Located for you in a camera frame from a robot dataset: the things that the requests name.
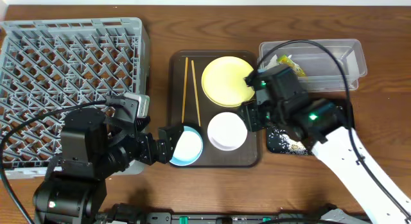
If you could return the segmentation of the white bowl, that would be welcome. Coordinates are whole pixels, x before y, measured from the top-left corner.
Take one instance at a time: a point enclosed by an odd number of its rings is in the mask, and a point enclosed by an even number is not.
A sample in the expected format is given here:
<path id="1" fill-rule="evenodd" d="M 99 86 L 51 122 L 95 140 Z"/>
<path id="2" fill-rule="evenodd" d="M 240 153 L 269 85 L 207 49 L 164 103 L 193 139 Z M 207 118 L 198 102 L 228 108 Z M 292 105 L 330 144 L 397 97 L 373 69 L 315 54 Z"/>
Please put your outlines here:
<path id="1" fill-rule="evenodd" d="M 241 118 L 232 112 L 222 112 L 215 115 L 207 127 L 210 143 L 222 151 L 238 149 L 248 135 L 247 128 Z"/>

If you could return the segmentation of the green snack wrapper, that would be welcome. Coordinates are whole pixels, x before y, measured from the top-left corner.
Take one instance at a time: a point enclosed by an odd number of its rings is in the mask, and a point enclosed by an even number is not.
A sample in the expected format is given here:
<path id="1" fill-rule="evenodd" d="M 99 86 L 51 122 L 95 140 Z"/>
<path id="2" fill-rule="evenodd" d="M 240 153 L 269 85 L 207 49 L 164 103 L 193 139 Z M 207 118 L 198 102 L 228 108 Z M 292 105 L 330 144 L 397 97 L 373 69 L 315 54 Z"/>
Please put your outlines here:
<path id="1" fill-rule="evenodd" d="M 292 56 L 286 56 L 286 55 L 282 55 L 277 59 L 277 63 L 279 64 L 286 64 L 288 67 L 290 67 L 294 73 L 298 76 L 298 77 L 305 77 L 306 73 L 302 70 L 302 68 L 295 63 L 292 60 Z"/>

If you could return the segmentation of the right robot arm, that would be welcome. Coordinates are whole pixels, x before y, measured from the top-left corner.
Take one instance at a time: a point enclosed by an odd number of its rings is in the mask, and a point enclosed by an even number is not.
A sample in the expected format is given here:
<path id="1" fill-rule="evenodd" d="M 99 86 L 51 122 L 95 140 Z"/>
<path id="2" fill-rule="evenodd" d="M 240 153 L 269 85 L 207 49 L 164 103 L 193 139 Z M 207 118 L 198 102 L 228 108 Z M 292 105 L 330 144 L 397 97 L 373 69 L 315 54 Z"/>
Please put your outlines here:
<path id="1" fill-rule="evenodd" d="M 257 94 L 238 111 L 248 131 L 284 130 L 334 172 L 373 223 L 410 223 L 410 198 L 359 140 L 350 102 L 310 98 L 287 65 L 250 73 L 245 82 Z"/>

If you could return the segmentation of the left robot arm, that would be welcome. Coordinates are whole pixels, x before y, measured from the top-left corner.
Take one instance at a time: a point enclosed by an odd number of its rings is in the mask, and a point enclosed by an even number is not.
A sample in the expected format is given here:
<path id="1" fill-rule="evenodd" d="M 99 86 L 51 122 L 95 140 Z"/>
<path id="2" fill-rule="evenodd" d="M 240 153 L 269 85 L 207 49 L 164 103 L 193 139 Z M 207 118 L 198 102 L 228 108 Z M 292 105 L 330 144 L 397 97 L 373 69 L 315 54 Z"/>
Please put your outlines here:
<path id="1" fill-rule="evenodd" d="M 36 223 L 93 223 L 107 195 L 106 179 L 134 160 L 151 166 L 168 163 L 184 131 L 182 125 L 143 130 L 149 117 L 116 109 L 112 117 L 96 108 L 74 110 L 64 119 L 61 171 L 50 164 L 33 195 Z"/>

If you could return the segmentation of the white napkin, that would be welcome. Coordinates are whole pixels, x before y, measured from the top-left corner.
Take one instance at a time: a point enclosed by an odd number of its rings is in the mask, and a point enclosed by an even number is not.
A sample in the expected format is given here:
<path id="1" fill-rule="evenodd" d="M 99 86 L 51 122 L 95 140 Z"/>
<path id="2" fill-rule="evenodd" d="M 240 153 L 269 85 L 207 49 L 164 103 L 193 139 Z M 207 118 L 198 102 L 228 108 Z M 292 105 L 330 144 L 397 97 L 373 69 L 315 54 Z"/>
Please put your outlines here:
<path id="1" fill-rule="evenodd" d="M 277 55 L 274 55 L 274 56 L 270 59 L 269 63 L 265 66 L 265 69 L 270 69 L 270 68 L 275 67 L 275 66 L 278 66 L 278 65 L 280 65 L 280 64 L 281 64 L 281 63 L 280 63 L 280 61 L 278 60 L 278 56 L 277 56 Z"/>

